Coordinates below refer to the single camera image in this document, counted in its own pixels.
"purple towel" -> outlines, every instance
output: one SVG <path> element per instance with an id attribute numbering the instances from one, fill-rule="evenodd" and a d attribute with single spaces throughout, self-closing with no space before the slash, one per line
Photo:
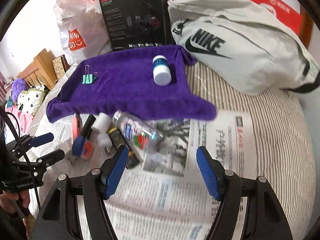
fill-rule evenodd
<path id="1" fill-rule="evenodd" d="M 153 81 L 152 59 L 167 58 L 172 82 L 158 86 Z M 169 45 L 129 49 L 97 56 L 80 63 L 59 95 L 47 106 L 50 122 L 78 114 L 113 115 L 122 110 L 142 120 L 194 118 L 212 120 L 216 108 L 193 95 L 187 83 L 185 65 L 196 61 L 181 46 Z M 97 72 L 93 84 L 82 84 L 85 66 Z"/>

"purple fluffy toy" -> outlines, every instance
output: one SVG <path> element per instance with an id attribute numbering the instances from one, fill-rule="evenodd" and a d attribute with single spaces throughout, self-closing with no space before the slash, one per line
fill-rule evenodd
<path id="1" fill-rule="evenodd" d="M 28 91 L 30 86 L 28 85 L 27 82 L 25 82 L 24 79 L 22 78 L 17 78 L 13 83 L 12 83 L 12 101 L 17 102 L 18 96 L 23 90 Z"/>

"white roll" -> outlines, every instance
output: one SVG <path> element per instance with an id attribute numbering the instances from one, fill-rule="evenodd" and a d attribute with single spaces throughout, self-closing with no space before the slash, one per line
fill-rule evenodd
<path id="1" fill-rule="evenodd" d="M 111 139 L 110 139 L 109 135 L 107 135 L 106 133 L 98 134 L 97 142 L 98 142 L 99 147 L 107 147 L 107 148 L 112 147 Z"/>
<path id="2" fill-rule="evenodd" d="M 100 113 L 91 126 L 92 130 L 97 133 L 106 133 L 109 130 L 112 119 L 105 113 Z"/>

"transparent bottle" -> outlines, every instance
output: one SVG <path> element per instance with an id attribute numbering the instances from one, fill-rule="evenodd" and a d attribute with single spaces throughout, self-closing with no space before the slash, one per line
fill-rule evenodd
<path id="1" fill-rule="evenodd" d="M 141 150 L 157 152 L 159 144 L 164 140 L 161 132 L 132 114 L 118 110 L 113 115 L 112 122 L 127 140 Z"/>

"black box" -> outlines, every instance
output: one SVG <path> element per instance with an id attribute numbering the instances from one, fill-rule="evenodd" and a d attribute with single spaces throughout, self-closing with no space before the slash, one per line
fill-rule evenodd
<path id="1" fill-rule="evenodd" d="M 167 0 L 99 0 L 113 50 L 172 43 Z"/>

